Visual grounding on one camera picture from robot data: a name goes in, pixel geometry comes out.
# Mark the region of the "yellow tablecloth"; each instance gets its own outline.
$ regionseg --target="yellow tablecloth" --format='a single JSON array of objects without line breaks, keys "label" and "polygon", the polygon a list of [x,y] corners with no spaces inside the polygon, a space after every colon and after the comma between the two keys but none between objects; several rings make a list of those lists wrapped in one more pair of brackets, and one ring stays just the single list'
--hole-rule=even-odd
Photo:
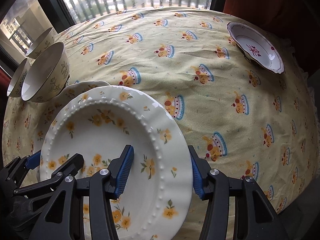
[{"label": "yellow tablecloth", "polygon": [[[228,34],[230,21],[269,39],[285,73],[249,63]],[[66,45],[70,84],[104,80],[149,94],[175,117],[200,157],[227,176],[253,176],[277,212],[315,175],[318,133],[311,98],[292,54],[274,35],[223,13],[164,7],[101,16],[58,34],[56,41]],[[9,98],[4,164],[32,153],[46,105]],[[24,185],[35,182],[30,173]],[[199,237],[206,205],[194,194],[176,238]]]}]

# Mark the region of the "ceramic bowl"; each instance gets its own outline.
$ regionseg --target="ceramic bowl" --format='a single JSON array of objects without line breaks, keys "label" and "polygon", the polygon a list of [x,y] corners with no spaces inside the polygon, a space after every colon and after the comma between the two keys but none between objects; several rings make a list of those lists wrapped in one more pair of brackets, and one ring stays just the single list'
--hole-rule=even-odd
[{"label": "ceramic bowl", "polygon": [[21,89],[23,81],[30,69],[30,63],[27,58],[22,60],[20,65],[18,66],[17,70],[12,76],[12,79],[10,81],[8,90],[7,90],[7,96],[8,97],[20,97],[21,96]]},{"label": "ceramic bowl", "polygon": [[26,56],[36,59],[45,49],[54,44],[53,28],[45,30],[28,49]]},{"label": "ceramic bowl", "polygon": [[69,66],[63,42],[51,45],[30,67],[22,85],[22,100],[42,103],[58,95],[68,79]]}]

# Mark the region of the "floral plate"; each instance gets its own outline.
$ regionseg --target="floral plate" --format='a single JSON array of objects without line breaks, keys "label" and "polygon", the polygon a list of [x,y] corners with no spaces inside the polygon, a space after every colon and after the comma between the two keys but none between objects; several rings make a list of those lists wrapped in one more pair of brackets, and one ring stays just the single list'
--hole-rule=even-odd
[{"label": "floral plate", "polygon": [[[85,162],[76,178],[92,176],[130,144],[134,160],[124,193],[111,200],[119,239],[172,239],[188,213],[193,175],[186,141],[161,104],[132,88],[99,87],[71,100],[55,120],[42,146],[41,180],[74,153]],[[86,239],[91,238],[88,202]]]},{"label": "floral plate", "polygon": [[[33,135],[33,140],[31,141],[33,150],[32,154],[41,150],[42,144],[44,142],[44,136],[47,133],[51,122],[56,122],[54,120],[56,115],[67,103],[70,102],[71,99],[92,88],[108,85],[109,83],[104,81],[85,81],[70,86],[68,86],[67,83],[67,86],[61,91],[61,93],[50,100],[49,105],[40,116],[36,132]],[[37,173],[37,179],[38,181],[40,181],[39,169]]]},{"label": "floral plate", "polygon": [[284,65],[278,51],[261,33],[238,22],[229,22],[227,29],[246,56],[274,73],[284,71]]}]

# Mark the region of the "bowl rim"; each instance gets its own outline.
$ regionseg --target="bowl rim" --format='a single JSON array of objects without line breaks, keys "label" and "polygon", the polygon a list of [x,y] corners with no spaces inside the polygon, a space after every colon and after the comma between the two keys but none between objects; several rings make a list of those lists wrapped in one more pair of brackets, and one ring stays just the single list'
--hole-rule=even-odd
[{"label": "bowl rim", "polygon": [[16,85],[17,85],[17,83],[19,81],[19,78],[20,78],[20,76],[21,76],[21,74],[22,74],[27,62],[30,65],[30,62],[28,61],[28,58],[25,58],[24,60],[22,60],[21,63],[19,64],[19,66],[17,67],[16,71],[14,72],[14,74],[13,74],[11,80],[10,80],[8,89],[7,89],[7,97],[9,97],[11,93],[13,93],[13,90],[16,87]]},{"label": "bowl rim", "polygon": [[[56,47],[56,46],[58,46],[58,45],[60,45],[60,44],[62,44],[62,46],[63,46],[63,47],[62,47],[61,56],[59,57],[59,59],[57,60],[55,66],[52,68],[50,74],[47,76],[47,78],[46,78],[45,81],[42,83],[42,85],[39,87],[39,89],[38,89],[31,97],[29,97],[28,99],[24,99],[23,96],[22,96],[22,88],[21,88],[21,98],[22,98],[23,101],[26,102],[26,101],[29,101],[30,99],[32,99],[32,98],[39,92],[39,90],[43,87],[43,85],[47,82],[47,80],[49,79],[50,75],[51,75],[52,72],[55,70],[55,68],[56,68],[59,60],[61,59],[61,57],[62,57],[62,55],[63,55],[63,52],[65,51],[65,45],[64,45],[63,42],[59,41],[59,42],[56,42],[56,43],[52,44],[50,47],[48,47],[48,48],[46,49],[46,50],[52,49],[52,48],[54,48],[54,46]],[[30,73],[31,68],[34,66],[34,64],[36,63],[36,61],[39,61],[39,60],[38,60],[39,58],[41,58],[41,54],[40,54],[39,57],[34,61],[34,63],[31,65],[31,67],[30,67],[30,69],[29,69],[29,71],[28,71],[28,74]]]},{"label": "bowl rim", "polygon": [[50,27],[48,29],[46,29],[43,33],[40,34],[40,36],[38,38],[36,38],[36,40],[32,43],[33,44],[36,44],[38,42],[38,45],[34,48],[34,49],[31,49],[32,48],[32,45],[30,46],[30,48],[28,49],[27,51],[27,54],[26,54],[26,57],[28,57],[31,53],[33,53],[35,51],[36,48],[39,47],[39,45],[41,44],[41,42],[44,40],[44,38],[46,36],[48,36],[48,34],[53,30],[53,27]]}]

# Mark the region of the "plate rim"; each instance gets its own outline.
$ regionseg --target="plate rim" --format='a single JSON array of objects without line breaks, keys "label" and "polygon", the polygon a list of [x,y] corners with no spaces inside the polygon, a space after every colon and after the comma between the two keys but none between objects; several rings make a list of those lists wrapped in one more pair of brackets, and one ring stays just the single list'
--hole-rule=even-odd
[{"label": "plate rim", "polygon": [[[160,139],[159,140],[155,139],[156,134],[159,132],[154,128],[152,128],[152,127],[155,127],[154,125],[152,125],[152,118],[156,119],[154,118],[154,113],[153,115],[151,114],[150,118],[148,119],[147,117],[145,117],[144,115],[145,113],[143,112],[144,104],[141,105],[140,111],[142,114],[139,115],[139,111],[137,111],[136,106],[132,106],[129,104],[130,99],[128,99],[128,102],[125,102],[125,101],[122,102],[122,100],[121,101],[116,100],[115,98],[120,98],[119,95],[122,94],[123,92],[126,92],[126,93],[135,92],[135,94],[133,93],[132,94],[133,95],[139,94],[141,96],[144,96],[145,98],[148,98],[149,105],[154,106],[154,109],[156,109],[155,112],[156,114],[158,114],[157,116],[159,116],[158,109],[161,109],[160,111],[164,113],[166,117],[168,117],[165,119],[165,121],[162,120],[161,124],[166,123],[166,125],[163,125],[163,126],[169,127],[173,135],[179,134],[178,139],[171,140],[176,143],[175,146],[179,146],[179,147],[175,147],[174,145],[172,147],[172,145],[169,145],[169,147],[167,146],[166,152],[165,152],[164,147],[166,143],[163,144],[163,141],[161,141]],[[81,98],[84,94],[88,94],[88,98],[87,100],[82,101]],[[56,116],[57,125],[54,125],[52,129],[49,128],[44,139],[45,142],[43,143],[43,146],[42,146],[42,154],[47,154],[47,153],[49,154],[49,151],[52,148],[53,141],[55,136],[58,133],[58,130],[60,130],[60,127],[64,125],[76,111],[86,106],[94,105],[95,103],[98,103],[98,104],[105,103],[107,105],[118,105],[122,107],[124,110],[131,112],[132,115],[133,115],[133,112],[137,113],[136,118],[138,119],[138,121],[140,120],[145,130],[149,133],[150,141],[153,143],[153,146],[155,147],[156,160],[158,162],[158,167],[159,167],[160,175],[158,179],[159,180],[158,187],[155,188],[156,190],[156,193],[155,193],[156,198],[154,199],[155,205],[150,206],[150,210],[152,210],[152,212],[150,212],[150,214],[147,214],[147,217],[143,222],[141,228],[140,226],[138,226],[137,230],[133,231],[132,234],[121,237],[120,239],[121,240],[129,239],[129,238],[131,239],[133,236],[135,236],[134,237],[135,239],[139,238],[139,239],[149,240],[151,235],[155,235],[155,234],[160,235],[161,234],[160,232],[163,232],[164,229],[165,229],[165,232],[162,234],[162,239],[167,239],[167,240],[172,239],[178,233],[181,226],[183,225],[191,204],[192,189],[193,189],[192,164],[191,164],[191,158],[189,155],[187,143],[177,123],[175,122],[173,117],[169,115],[169,113],[165,110],[165,108],[148,94],[133,88],[124,87],[124,86],[115,86],[115,85],[93,88],[85,93],[80,94],[79,96],[72,99],[65,106],[65,107],[69,106],[71,114],[66,115],[64,109],[61,109],[60,112],[57,114]],[[181,157],[178,159],[178,161],[176,161],[176,164],[179,163],[181,165],[181,163],[183,163],[184,165],[183,176],[179,176],[178,180],[176,179],[176,177],[174,177],[174,179],[172,179],[171,181],[168,181],[169,175],[172,177],[172,174],[171,174],[172,168],[169,165],[167,165],[167,167],[164,167],[163,162],[161,163],[162,161],[161,159],[165,159],[165,157],[169,160],[170,158],[171,159],[176,158],[172,154],[172,152],[174,152],[175,155],[178,155],[177,149],[180,150]],[[43,161],[44,161],[44,164],[47,164],[49,159],[43,160]],[[44,170],[46,171],[46,178],[47,178],[49,176],[47,172],[48,168],[46,167],[46,165],[44,165],[43,167],[44,167]],[[183,185],[183,188],[185,189],[184,192],[181,193],[180,191],[178,192],[177,190],[175,192],[174,185],[180,185],[181,182],[183,182],[182,185]],[[172,196],[170,200],[171,199],[174,200],[173,205],[175,205],[177,207],[177,210],[179,210],[179,215],[177,217],[174,217],[174,219],[172,220],[166,219],[164,218],[164,215],[162,215],[163,209],[168,205],[171,206],[172,204],[172,203],[168,204],[169,203],[169,198],[167,197],[168,195]]]},{"label": "plate rim", "polygon": [[229,22],[227,24],[227,30],[230,34],[230,36],[233,38],[233,40],[237,43],[237,45],[245,52],[247,52],[242,46],[241,44],[237,41],[237,39],[235,38],[233,32],[231,31],[231,27],[235,26],[236,24],[238,24],[239,26],[243,26],[244,28],[247,28],[248,30],[251,30],[253,32],[255,32],[257,35],[259,35],[262,39],[264,39],[271,47],[273,47],[275,49],[275,53],[276,55],[278,56],[278,59],[279,59],[279,68],[278,69],[271,69],[271,68],[267,68],[265,67],[264,65],[262,65],[257,59],[255,59],[254,57],[252,57],[250,54],[250,58],[253,59],[254,61],[256,61],[260,66],[262,66],[263,68],[267,69],[267,70],[270,70],[272,71],[273,73],[276,73],[276,74],[281,74],[284,72],[284,63],[283,63],[283,60],[278,52],[278,50],[276,49],[276,47],[264,36],[262,35],[260,32],[258,32],[257,30],[255,30],[254,28],[246,25],[246,24],[243,24],[243,23],[240,23],[240,22]]}]

